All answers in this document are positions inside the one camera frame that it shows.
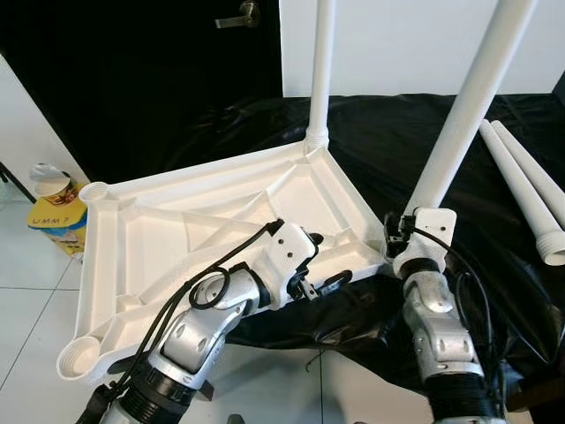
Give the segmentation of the yellow blue cardboard box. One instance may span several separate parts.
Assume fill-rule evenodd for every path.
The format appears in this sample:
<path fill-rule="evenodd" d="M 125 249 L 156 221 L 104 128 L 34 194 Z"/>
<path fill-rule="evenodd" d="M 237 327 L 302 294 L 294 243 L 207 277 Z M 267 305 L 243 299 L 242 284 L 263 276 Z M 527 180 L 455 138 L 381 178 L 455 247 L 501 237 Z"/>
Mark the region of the yellow blue cardboard box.
<path fill-rule="evenodd" d="M 40 231 L 69 257 L 85 251 L 88 208 L 79 198 L 81 187 L 72 181 L 57 193 L 40 197 L 27 218 L 29 229 Z"/>

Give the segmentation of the white brown paper cup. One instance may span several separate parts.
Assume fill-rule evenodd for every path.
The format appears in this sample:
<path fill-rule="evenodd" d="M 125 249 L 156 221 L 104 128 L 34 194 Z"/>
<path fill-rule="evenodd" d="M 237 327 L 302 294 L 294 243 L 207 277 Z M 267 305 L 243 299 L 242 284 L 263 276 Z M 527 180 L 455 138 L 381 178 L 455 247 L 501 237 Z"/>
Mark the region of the white brown paper cup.
<path fill-rule="evenodd" d="M 29 171 L 34 182 L 34 193 L 39 201 L 47 201 L 53 206 L 64 206 L 78 197 L 78 187 L 72 177 L 64 170 L 51 164 L 36 164 Z"/>

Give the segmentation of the black door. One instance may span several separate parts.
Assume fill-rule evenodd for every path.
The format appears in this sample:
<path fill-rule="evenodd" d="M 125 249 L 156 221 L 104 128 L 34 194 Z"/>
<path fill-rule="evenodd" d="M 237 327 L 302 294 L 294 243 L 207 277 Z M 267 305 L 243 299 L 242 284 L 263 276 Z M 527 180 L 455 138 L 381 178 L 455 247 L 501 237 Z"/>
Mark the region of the black door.
<path fill-rule="evenodd" d="M 283 95 L 280 0 L 0 0 L 0 54 L 89 180 L 237 156 L 222 118 Z"/>

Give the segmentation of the black plastic table sheet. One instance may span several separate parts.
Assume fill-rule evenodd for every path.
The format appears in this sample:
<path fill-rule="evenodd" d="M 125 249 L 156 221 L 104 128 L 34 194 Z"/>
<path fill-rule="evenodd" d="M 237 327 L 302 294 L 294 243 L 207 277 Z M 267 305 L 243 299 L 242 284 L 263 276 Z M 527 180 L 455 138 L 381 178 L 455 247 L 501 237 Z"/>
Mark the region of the black plastic table sheet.
<path fill-rule="evenodd" d="M 400 213 L 451 109 L 449 95 L 335 96 L 328 106 L 328 150 L 379 218 Z M 306 98 L 248 102 L 223 117 L 239 154 L 304 138 Z M 491 311 L 493 339 L 509 387 L 564 380 L 565 270 L 546 265 L 491 153 L 473 141 L 442 202 L 457 214 L 453 266 L 470 328 Z M 416 357 L 401 316 L 398 280 L 371 277 L 346 291 L 238 324 L 229 343 L 266 350 L 336 351 L 385 381 L 421 391 Z"/>

